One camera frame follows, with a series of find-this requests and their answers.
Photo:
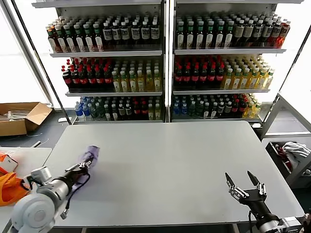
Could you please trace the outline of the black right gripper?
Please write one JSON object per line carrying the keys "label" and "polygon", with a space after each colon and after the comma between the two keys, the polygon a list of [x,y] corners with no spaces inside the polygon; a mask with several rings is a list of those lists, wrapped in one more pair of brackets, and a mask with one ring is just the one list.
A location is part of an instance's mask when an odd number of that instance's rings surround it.
{"label": "black right gripper", "polygon": [[250,171],[247,171],[247,175],[257,189],[243,191],[239,187],[235,186],[233,180],[226,172],[225,178],[229,188],[229,193],[233,198],[239,199],[240,204],[248,206],[256,220],[260,220],[265,216],[270,216],[272,213],[265,204],[265,200],[267,198],[265,184],[261,183]]}

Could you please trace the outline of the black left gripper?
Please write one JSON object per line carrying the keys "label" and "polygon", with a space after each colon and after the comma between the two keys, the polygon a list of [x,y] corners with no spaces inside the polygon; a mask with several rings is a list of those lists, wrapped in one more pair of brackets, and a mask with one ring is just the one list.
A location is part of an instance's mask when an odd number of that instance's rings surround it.
{"label": "black left gripper", "polygon": [[91,165],[92,160],[85,160],[83,163],[75,164],[65,169],[65,178],[67,178],[71,186],[81,185],[89,178],[88,168]]}

